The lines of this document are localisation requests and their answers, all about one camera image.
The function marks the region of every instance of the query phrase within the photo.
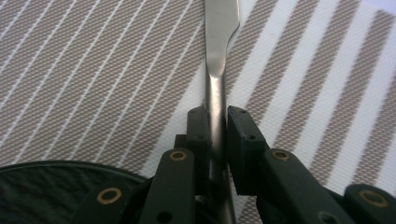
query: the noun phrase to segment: brass screw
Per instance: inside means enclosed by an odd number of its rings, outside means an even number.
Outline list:
[[[286,153],[284,151],[278,151],[278,150],[273,151],[272,156],[275,159],[280,160],[280,161],[287,161],[290,158],[288,153]]]
[[[109,192],[114,192],[115,195],[111,198],[105,198],[105,194]],[[108,188],[102,190],[98,196],[96,197],[96,200],[101,203],[101,204],[111,204],[114,203],[116,200],[118,200],[121,197],[121,190],[117,188]]]
[[[374,191],[363,189],[359,191],[359,195],[363,198],[364,201],[376,207],[388,206],[387,200],[382,195],[375,193]]]
[[[183,151],[174,151],[170,157],[172,161],[184,161],[187,158],[187,154]]]

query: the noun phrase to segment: black round object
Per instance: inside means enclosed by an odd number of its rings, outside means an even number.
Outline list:
[[[69,223],[88,192],[111,180],[134,188],[146,178],[79,161],[39,161],[0,168],[0,223]]]

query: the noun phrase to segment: table surface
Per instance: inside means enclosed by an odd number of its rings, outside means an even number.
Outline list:
[[[343,193],[396,195],[395,5],[249,0],[228,105]],[[204,1],[0,2],[0,165],[94,161],[151,176],[204,100]],[[260,223],[235,197],[239,223]]]

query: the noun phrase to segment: silver knife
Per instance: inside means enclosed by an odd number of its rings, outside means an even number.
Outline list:
[[[205,109],[212,139],[209,207],[219,223],[236,223],[225,157],[226,97],[224,69],[227,46],[239,26],[238,0],[205,0]]]

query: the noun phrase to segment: striped tablecloth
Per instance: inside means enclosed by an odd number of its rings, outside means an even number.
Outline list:
[[[396,22],[353,0],[240,0],[228,104],[324,186],[396,195]],[[0,165],[78,160],[144,176],[204,100],[203,0],[2,0]],[[239,223],[260,223],[235,198]]]

